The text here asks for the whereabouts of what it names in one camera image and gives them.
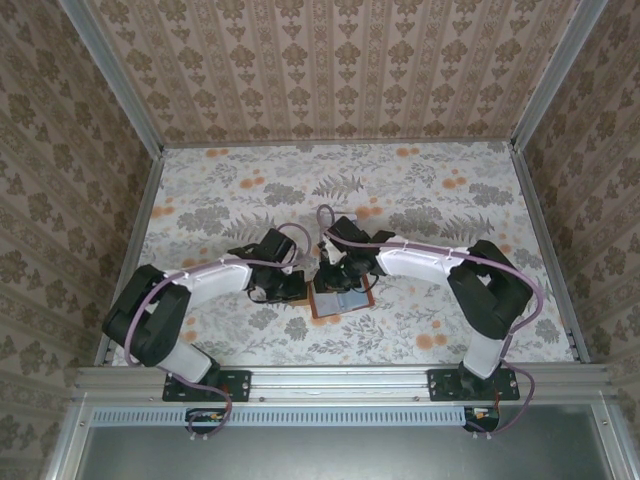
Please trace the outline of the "brown leather card holder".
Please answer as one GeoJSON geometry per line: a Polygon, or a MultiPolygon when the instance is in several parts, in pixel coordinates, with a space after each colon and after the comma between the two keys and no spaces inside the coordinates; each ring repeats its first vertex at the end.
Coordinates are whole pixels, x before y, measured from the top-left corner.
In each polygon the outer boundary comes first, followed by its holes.
{"type": "Polygon", "coordinates": [[[374,298],[369,279],[363,276],[355,288],[337,291],[329,288],[318,288],[319,283],[309,281],[308,300],[314,319],[342,315],[374,305],[374,298]]]}

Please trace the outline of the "floral patterned table covering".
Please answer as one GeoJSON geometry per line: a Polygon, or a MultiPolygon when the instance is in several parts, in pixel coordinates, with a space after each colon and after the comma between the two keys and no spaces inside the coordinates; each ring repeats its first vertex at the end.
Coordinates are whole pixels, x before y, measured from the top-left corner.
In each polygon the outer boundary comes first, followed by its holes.
{"type": "MultiPolygon", "coordinates": [[[[529,210],[503,142],[334,144],[172,149],[164,153],[140,260],[181,269],[218,259],[283,226],[317,252],[320,205],[368,233],[443,247],[493,242],[544,294],[514,337],[512,362],[574,355],[529,210]]],[[[314,318],[306,305],[230,294],[192,308],[181,330],[225,365],[456,363],[471,330],[445,286],[383,277],[373,304],[314,318]]]]}

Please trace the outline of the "grey metal panel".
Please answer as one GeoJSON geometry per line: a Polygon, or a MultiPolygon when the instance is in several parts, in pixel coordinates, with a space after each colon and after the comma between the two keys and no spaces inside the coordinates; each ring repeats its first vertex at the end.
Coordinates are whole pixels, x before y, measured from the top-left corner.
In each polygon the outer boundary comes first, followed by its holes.
{"type": "Polygon", "coordinates": [[[455,426],[103,426],[73,408],[45,480],[640,480],[616,407],[531,408],[492,436],[455,426]]]}

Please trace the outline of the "aluminium front rail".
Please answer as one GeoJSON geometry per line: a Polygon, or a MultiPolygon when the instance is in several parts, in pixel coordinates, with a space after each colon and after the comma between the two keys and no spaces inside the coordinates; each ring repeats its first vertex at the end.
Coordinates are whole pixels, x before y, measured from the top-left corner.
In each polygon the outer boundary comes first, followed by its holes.
{"type": "MultiPolygon", "coordinates": [[[[616,396],[607,368],[584,363],[524,363],[517,382],[522,397],[536,386],[534,404],[581,404],[616,396]]],[[[429,401],[432,365],[249,366],[250,404],[285,406],[412,404],[429,401]]],[[[165,374],[148,368],[91,367],[78,371],[72,401],[94,405],[158,404],[165,374]]]]}

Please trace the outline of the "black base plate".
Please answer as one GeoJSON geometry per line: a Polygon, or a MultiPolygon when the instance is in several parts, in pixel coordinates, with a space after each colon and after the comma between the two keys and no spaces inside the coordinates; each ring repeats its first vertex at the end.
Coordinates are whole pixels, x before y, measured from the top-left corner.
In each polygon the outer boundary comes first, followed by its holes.
{"type": "MultiPolygon", "coordinates": [[[[207,373],[199,382],[225,392],[233,402],[247,402],[251,391],[252,372],[249,370],[217,370],[207,373]]],[[[162,393],[165,402],[224,402],[224,398],[209,390],[187,386],[174,377],[166,376],[162,393]]]]}
{"type": "Polygon", "coordinates": [[[515,373],[497,369],[489,378],[481,379],[466,370],[454,368],[427,371],[429,397],[443,401],[515,401],[520,392],[515,373]]]}

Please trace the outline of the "aluminium side rail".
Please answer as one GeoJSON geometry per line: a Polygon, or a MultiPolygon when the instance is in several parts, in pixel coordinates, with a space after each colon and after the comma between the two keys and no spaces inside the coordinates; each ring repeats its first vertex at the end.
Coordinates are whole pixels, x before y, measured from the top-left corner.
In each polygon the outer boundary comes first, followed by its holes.
{"type": "Polygon", "coordinates": [[[581,363],[591,363],[588,348],[581,332],[581,328],[568,292],[563,272],[559,264],[554,246],[549,234],[543,210],[537,197],[523,153],[509,144],[510,156],[515,173],[518,177],[521,191],[529,211],[533,230],[539,245],[540,253],[545,264],[549,283],[554,293],[556,305],[561,319],[565,324],[566,336],[574,354],[574,358],[581,363]]]}
{"type": "Polygon", "coordinates": [[[131,237],[123,260],[122,268],[120,270],[119,278],[116,283],[114,295],[110,302],[110,307],[115,304],[122,290],[138,266],[146,231],[148,229],[148,223],[151,218],[155,198],[159,189],[164,163],[165,160],[163,156],[160,156],[151,164],[149,176],[141,198],[136,219],[131,230],[131,237]]]}

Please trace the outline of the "aluminium frame post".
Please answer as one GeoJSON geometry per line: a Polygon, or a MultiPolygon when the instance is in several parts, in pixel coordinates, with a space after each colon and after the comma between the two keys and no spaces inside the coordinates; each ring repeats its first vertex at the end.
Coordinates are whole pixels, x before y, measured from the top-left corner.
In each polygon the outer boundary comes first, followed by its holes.
{"type": "Polygon", "coordinates": [[[607,3],[580,0],[511,135],[515,151],[523,151],[531,139],[607,3]]]}
{"type": "Polygon", "coordinates": [[[95,64],[114,93],[140,141],[153,161],[161,158],[163,141],[147,114],[141,97],[129,81],[96,16],[86,0],[59,0],[95,64]]]}

